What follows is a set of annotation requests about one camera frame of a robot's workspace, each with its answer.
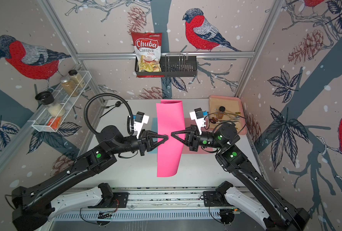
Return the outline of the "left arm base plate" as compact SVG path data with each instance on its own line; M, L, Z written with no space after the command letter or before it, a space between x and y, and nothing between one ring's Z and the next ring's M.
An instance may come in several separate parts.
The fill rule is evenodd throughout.
M128 192L113 192L105 195L101 201L102 208L126 208L129 199Z

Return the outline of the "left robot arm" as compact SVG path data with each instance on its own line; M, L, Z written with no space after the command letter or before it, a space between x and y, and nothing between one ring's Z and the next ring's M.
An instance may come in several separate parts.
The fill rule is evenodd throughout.
M167 135L141 130L139 136L124 137L110 125L96 135L98 145L81 155L73 165L33 187L19 186L12 193L12 223L18 231L34 231L49 219L75 208L119 208L109 184L101 183L84 193L63 193L116 163L116 154L152 151L168 140Z

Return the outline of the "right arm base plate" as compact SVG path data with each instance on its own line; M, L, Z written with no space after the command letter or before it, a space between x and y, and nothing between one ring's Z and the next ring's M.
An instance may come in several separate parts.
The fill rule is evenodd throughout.
M205 207L235 207L229 204L221 193L216 191L203 191L200 199L204 202Z

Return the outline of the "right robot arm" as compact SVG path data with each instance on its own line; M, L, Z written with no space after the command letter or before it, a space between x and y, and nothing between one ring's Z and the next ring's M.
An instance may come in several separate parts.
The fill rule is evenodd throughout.
M215 158L224 171L231 173L253 194L252 199L241 193L232 183L224 181L215 192L205 192L206 206L230 205L254 219L266 231L303 231L310 215L296 208L274 190L256 171L248 157L236 146L240 137L234 123L223 123L212 132L200 131L191 125L171 136L191 151L199 147L217 150Z

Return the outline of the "magenta paper sheet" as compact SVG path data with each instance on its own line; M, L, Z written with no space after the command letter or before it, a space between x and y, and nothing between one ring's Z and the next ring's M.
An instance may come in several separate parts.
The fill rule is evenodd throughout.
M184 147L171 136L172 132L185 129L182 101L161 100L156 105L156 112L157 133L168 136L168 140L157 148L157 177L172 177L178 171Z

